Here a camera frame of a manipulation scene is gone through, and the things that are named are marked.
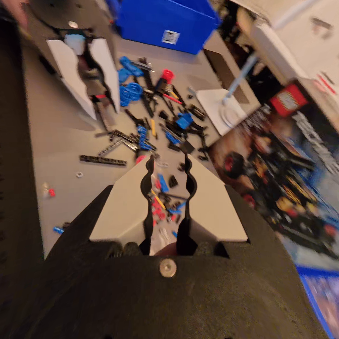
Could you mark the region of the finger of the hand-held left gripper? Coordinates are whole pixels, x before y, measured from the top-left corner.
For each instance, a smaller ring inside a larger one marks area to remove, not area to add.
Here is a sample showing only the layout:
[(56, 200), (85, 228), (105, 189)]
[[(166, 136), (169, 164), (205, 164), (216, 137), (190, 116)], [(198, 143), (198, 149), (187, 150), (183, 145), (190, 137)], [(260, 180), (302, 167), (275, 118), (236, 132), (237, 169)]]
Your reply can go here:
[(116, 113), (120, 113), (120, 84), (118, 71), (107, 41), (103, 38), (96, 38), (90, 44), (90, 54), (94, 61), (100, 66), (104, 82), (107, 85), (111, 98), (114, 102)]
[(94, 105), (87, 94), (87, 87), (78, 72), (78, 57), (74, 51), (61, 40), (46, 40), (49, 49), (61, 73), (61, 80), (74, 96), (84, 111), (97, 120)]

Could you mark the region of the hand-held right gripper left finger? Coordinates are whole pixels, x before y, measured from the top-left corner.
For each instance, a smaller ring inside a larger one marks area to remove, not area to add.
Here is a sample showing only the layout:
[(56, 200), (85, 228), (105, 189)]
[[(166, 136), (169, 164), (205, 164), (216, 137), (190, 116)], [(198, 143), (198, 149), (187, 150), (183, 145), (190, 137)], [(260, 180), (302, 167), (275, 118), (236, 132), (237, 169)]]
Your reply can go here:
[(144, 255), (150, 254), (153, 172), (154, 156), (146, 156), (113, 184), (89, 237), (91, 242), (112, 241), (122, 247), (133, 242)]

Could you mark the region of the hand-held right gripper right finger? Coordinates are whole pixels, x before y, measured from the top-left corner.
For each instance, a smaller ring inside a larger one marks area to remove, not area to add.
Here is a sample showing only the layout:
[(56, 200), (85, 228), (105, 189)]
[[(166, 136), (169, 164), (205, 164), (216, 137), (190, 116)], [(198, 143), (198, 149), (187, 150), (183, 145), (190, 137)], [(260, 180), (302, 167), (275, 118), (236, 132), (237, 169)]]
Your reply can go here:
[(188, 154), (184, 170), (189, 197), (177, 233), (177, 254), (228, 256), (224, 243), (247, 242), (248, 236), (226, 185)]

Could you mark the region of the clear bag of small parts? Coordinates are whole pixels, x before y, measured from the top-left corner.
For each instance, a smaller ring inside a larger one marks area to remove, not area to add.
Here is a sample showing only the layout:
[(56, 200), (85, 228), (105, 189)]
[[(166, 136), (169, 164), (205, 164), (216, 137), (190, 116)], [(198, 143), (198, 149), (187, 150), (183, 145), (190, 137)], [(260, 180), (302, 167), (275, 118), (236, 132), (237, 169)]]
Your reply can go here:
[(152, 175), (150, 191), (153, 233), (150, 241), (150, 256), (154, 256), (169, 244), (175, 243), (179, 225), (185, 214), (189, 197), (184, 171), (162, 171)]

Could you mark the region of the grey desk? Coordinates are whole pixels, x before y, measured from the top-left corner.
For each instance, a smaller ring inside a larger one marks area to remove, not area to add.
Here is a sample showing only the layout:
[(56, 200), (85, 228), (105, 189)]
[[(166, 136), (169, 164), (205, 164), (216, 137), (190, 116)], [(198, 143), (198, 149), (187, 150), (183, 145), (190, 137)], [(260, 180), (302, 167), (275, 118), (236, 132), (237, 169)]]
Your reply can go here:
[[(113, 37), (117, 56), (146, 57), (155, 70), (155, 83), (164, 69), (175, 74), (174, 87), (186, 98), (188, 87), (195, 90), (220, 89), (220, 84), (205, 52), (221, 56), (221, 70), (233, 80), (239, 68), (217, 32), (197, 55)], [(39, 218), (45, 257), (58, 239), (53, 227), (73, 221), (107, 186), (113, 185), (135, 166), (135, 154), (122, 144), (108, 158), (127, 161), (127, 166), (82, 162), (80, 155), (97, 156), (109, 144), (109, 136), (96, 137), (99, 123), (83, 111), (61, 81), (47, 72), (38, 52), (25, 41), (23, 56), (28, 96), (32, 153)], [(82, 172), (78, 179), (76, 172)], [(55, 197), (44, 199), (42, 185), (49, 184)]]

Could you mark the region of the blue wheel hub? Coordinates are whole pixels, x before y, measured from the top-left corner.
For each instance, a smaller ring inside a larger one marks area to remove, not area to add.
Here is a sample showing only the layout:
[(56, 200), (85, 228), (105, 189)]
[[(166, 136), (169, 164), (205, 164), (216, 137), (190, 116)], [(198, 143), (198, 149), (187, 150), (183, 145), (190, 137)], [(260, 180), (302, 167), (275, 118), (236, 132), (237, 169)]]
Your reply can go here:
[(133, 101), (133, 93), (127, 86), (119, 86), (120, 90), (120, 105), (127, 107)]
[(126, 86), (126, 90), (130, 96), (131, 101), (138, 101), (143, 94), (143, 87), (136, 82), (131, 82)]

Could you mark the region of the pile of black beam pieces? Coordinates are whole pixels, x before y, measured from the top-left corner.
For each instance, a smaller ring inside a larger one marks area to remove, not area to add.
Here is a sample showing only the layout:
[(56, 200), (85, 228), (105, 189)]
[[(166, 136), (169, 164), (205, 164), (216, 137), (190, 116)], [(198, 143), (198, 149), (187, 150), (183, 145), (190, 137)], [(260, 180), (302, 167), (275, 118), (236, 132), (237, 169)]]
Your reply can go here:
[[(80, 161), (109, 164), (112, 166), (127, 166), (127, 161), (125, 160), (107, 158), (107, 155), (109, 155), (109, 153), (111, 153), (114, 149), (121, 144), (125, 144), (134, 152), (135, 160), (140, 155), (154, 156), (154, 162), (157, 167), (156, 171), (159, 168), (161, 171), (163, 168), (165, 171), (174, 170), (175, 168), (177, 168), (177, 171), (184, 171), (185, 164), (183, 160), (185, 153), (181, 150), (181, 144), (173, 145), (166, 138), (165, 132), (170, 132), (175, 137), (182, 139), (183, 142), (185, 140), (189, 141), (190, 135), (196, 135), (201, 140), (201, 147), (198, 149), (198, 159), (201, 161), (209, 161), (207, 155), (209, 148), (206, 144), (206, 129), (208, 129), (208, 126), (201, 126), (194, 121), (187, 130), (179, 128), (175, 124), (177, 116), (180, 113), (189, 112), (189, 108), (185, 106), (185, 102), (178, 93), (176, 87), (173, 87), (173, 92), (179, 97), (182, 105), (164, 98), (163, 94), (167, 94), (166, 90), (162, 94), (154, 92), (155, 87), (152, 84), (149, 71), (144, 70), (143, 77), (147, 87), (143, 88), (143, 94), (141, 95), (140, 100), (149, 113), (150, 119), (147, 120), (146, 117), (143, 119), (137, 118), (130, 112), (130, 110), (125, 109), (125, 114), (135, 124), (136, 134), (130, 133), (130, 135), (127, 135), (118, 129), (107, 132), (111, 143), (104, 150), (100, 151), (97, 156), (80, 155)], [(155, 121), (158, 136), (157, 139), (155, 139), (151, 133), (151, 119), (154, 119)], [(141, 150), (139, 148), (139, 135), (137, 131), (138, 125), (142, 125), (147, 129), (146, 143), (151, 147), (149, 151)]]

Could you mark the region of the blue labelled storage bin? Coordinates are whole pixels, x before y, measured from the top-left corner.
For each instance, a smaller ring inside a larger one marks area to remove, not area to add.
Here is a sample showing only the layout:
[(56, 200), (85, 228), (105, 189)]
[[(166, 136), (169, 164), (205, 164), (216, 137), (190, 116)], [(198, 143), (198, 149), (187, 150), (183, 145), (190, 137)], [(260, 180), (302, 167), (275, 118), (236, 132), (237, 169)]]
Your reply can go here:
[(123, 39), (193, 55), (219, 24), (207, 0), (125, 0), (116, 19)]

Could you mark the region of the printed toy truck box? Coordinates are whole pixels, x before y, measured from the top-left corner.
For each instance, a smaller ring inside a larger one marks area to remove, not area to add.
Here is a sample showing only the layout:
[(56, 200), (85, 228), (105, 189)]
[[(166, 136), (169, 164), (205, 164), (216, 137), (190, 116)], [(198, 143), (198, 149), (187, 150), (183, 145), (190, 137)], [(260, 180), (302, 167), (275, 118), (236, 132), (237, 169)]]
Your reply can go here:
[(338, 103), (299, 78), (210, 147), (212, 163), (299, 265), (338, 270)]

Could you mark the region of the blue angled beam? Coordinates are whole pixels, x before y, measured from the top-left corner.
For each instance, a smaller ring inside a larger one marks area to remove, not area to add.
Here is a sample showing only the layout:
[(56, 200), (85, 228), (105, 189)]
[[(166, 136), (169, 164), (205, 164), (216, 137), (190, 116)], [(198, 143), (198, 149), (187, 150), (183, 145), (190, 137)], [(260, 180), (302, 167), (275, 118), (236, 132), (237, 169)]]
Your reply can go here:
[(138, 125), (137, 127), (138, 135), (139, 135), (139, 148), (141, 150), (149, 151), (151, 147), (146, 143), (147, 129), (142, 125)]

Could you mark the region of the blue short beam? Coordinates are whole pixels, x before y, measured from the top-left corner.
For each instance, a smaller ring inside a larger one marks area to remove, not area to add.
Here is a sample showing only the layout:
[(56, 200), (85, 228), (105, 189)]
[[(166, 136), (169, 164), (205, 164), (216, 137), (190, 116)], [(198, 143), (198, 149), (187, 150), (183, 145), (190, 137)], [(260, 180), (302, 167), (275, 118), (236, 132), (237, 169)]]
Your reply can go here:
[(165, 136), (173, 145), (180, 145), (183, 142), (182, 139), (175, 137), (170, 132), (165, 132)]

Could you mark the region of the blue curved panel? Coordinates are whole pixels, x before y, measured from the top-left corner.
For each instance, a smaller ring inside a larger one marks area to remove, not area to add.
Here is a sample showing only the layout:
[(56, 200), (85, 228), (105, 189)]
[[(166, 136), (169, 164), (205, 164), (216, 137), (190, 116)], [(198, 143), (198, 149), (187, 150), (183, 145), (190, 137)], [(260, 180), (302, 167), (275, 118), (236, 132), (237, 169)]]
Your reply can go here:
[(180, 113), (175, 121), (175, 124), (183, 130), (187, 130), (193, 123), (194, 119), (192, 117), (192, 114), (189, 112)]

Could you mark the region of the instruction booklet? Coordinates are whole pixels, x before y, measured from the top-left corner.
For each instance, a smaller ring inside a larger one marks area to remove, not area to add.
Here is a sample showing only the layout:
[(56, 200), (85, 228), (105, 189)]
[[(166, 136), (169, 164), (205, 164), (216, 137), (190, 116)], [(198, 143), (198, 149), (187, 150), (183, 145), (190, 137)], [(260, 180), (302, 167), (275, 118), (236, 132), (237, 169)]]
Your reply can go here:
[(254, 1), (250, 37), (279, 80), (314, 79), (338, 103), (339, 1)]

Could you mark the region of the black rectangular frame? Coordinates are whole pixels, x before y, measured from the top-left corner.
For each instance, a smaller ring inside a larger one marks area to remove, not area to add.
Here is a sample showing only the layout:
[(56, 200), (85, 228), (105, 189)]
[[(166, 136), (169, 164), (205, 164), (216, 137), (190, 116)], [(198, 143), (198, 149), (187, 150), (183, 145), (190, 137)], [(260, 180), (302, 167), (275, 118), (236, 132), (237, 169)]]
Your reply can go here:
[(189, 112), (201, 121), (206, 119), (206, 113), (193, 104), (189, 106)]

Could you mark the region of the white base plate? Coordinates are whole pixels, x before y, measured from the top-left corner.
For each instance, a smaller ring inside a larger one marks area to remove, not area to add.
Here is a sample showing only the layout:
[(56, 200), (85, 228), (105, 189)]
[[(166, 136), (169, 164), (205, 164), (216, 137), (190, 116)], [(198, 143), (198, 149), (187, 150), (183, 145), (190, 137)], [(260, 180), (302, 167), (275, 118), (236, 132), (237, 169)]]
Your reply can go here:
[(220, 136), (226, 135), (248, 116), (226, 89), (199, 90), (196, 97)]

